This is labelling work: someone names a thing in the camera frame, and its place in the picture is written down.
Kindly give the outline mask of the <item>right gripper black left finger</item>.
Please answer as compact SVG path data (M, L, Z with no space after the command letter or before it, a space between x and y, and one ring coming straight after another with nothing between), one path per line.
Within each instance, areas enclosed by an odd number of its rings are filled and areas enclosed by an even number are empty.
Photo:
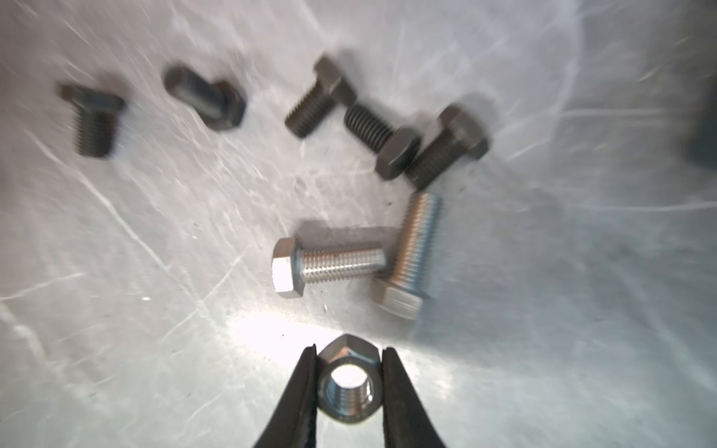
M255 447L317 446L317 347L306 347Z

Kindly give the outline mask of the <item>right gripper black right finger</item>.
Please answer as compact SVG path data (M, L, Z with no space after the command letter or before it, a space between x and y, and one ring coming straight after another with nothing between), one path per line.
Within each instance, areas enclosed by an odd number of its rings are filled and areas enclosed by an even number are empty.
M383 351L382 372L386 448L445 448L393 347Z

